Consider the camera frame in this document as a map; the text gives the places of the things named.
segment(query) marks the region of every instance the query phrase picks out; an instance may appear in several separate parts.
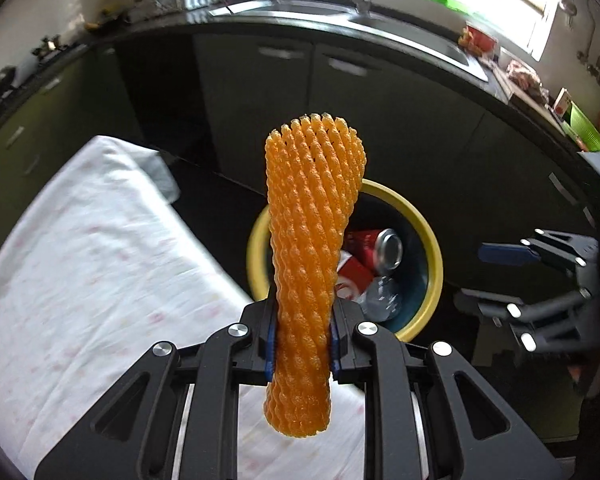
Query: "black countertop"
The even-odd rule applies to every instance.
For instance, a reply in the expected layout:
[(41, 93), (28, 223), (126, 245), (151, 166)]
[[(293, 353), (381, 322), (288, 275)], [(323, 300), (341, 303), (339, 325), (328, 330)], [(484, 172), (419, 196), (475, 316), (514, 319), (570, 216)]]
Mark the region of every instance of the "black countertop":
[[(84, 43), (64, 54), (56, 62), (41, 69), (26, 85), (21, 86), (7, 98), (4, 110), (0, 114), (0, 127), (29, 97), (35, 94), (56, 73), (67, 67), (75, 59), (83, 56), (91, 48), (105, 44), (115, 44), (133, 37), (160, 34), (251, 34), (275, 36), (314, 43), (330, 44), (348, 48), (362, 54), (375, 56), (396, 65), (419, 73), (424, 77), (447, 86), (454, 91), (484, 107), (535, 144), (545, 155), (554, 160), (563, 171), (580, 185), (583, 195), (577, 198), (584, 203), (592, 203), (600, 208), (600, 176), (579, 156), (577, 147), (558, 133), (552, 124), (544, 118), (532, 116), (509, 103), (490, 70), (484, 69), (488, 77), (483, 82), (474, 76), (453, 66), (445, 64), (432, 56), (414, 53), (413, 49), (386, 40), (370, 38), (360, 31), (347, 27), (316, 27), (315, 23), (303, 20), (277, 20), (275, 23), (259, 20), (256, 16), (209, 16), (207, 9), (192, 10), (154, 18), (145, 22), (127, 25), (104, 37), (87, 36)], [(446, 31), (447, 39), (453, 34)]]

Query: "cabinet door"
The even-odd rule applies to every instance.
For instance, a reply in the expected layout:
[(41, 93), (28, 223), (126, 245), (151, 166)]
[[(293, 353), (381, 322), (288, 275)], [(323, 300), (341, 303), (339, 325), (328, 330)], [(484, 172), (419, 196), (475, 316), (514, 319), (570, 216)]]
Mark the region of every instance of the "cabinet door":
[(307, 112), (312, 46), (222, 34), (195, 37), (212, 138), (224, 176), (265, 192), (264, 140)]
[(0, 247), (48, 180), (47, 137), (43, 99), (38, 94), (0, 129)]
[(481, 263), (482, 242), (519, 243), (535, 228), (594, 235), (582, 205), (563, 194), (574, 184), (549, 157), (500, 119), (485, 112), (454, 168), (446, 208), (448, 225), (438, 234), (446, 247), (445, 275), (462, 286), (539, 301), (572, 288), (541, 265), (503, 267)]
[(85, 58), (87, 72), (81, 100), (94, 119), (93, 135), (106, 135), (142, 144), (142, 130), (126, 92), (113, 46), (94, 49)]
[(343, 117), (366, 151), (365, 176), (396, 190), (426, 218), (482, 109), (384, 60), (318, 45), (309, 109)]
[(62, 164), (94, 136), (142, 142), (112, 48), (87, 52), (52, 78), (41, 92), (52, 143)]

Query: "red soda can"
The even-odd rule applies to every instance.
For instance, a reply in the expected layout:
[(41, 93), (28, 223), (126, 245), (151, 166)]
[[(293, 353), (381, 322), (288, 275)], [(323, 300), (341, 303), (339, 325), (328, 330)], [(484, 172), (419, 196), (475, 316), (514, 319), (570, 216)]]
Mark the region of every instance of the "red soda can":
[(402, 261), (402, 241), (393, 229), (349, 232), (344, 248), (378, 276), (388, 276)]
[(336, 295), (339, 298), (356, 301), (373, 279), (371, 271), (355, 257), (347, 251), (340, 251), (338, 280), (336, 281)]

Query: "orange foam fruit net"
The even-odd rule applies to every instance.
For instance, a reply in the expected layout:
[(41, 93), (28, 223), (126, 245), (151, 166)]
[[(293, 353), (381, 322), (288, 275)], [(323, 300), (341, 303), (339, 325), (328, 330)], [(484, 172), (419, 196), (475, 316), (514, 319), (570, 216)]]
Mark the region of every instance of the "orange foam fruit net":
[(336, 266), (366, 156), (356, 131), (329, 114), (284, 124), (265, 151), (278, 332), (264, 412), (280, 433), (311, 436), (329, 424)]

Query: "trash bin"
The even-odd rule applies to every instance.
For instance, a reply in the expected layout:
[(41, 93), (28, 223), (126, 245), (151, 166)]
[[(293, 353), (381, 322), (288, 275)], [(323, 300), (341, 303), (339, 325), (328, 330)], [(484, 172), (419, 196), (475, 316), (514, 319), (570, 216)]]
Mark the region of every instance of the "trash bin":
[[(394, 277), (402, 306), (396, 317), (381, 325), (401, 341), (416, 337), (433, 315), (442, 291), (442, 254), (435, 234), (420, 212), (404, 197), (364, 179), (346, 231), (394, 229), (404, 247)], [(267, 297), (273, 279), (269, 207), (258, 216), (247, 246), (247, 276), (256, 301)]]

